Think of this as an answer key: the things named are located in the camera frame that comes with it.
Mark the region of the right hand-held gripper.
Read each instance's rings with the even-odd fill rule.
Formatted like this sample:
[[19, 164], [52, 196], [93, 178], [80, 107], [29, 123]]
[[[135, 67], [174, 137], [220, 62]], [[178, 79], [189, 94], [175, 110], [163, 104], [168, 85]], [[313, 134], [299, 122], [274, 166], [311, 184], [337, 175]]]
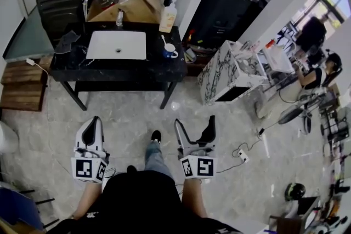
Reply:
[[178, 159], [186, 179], [210, 179], [216, 175], [217, 162], [215, 145], [207, 145], [216, 139], [215, 115], [211, 115], [208, 126], [201, 137], [191, 145], [189, 136], [179, 119], [174, 121], [178, 142]]

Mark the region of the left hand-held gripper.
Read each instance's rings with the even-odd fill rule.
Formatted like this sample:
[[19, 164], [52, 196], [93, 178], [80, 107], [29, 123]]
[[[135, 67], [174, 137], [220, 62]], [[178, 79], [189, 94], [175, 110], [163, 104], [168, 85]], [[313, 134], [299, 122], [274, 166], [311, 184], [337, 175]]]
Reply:
[[103, 123], [98, 116], [94, 116], [83, 123], [76, 133], [77, 147], [74, 148], [75, 156], [71, 158], [74, 179], [97, 184], [103, 182], [110, 157], [103, 144]]

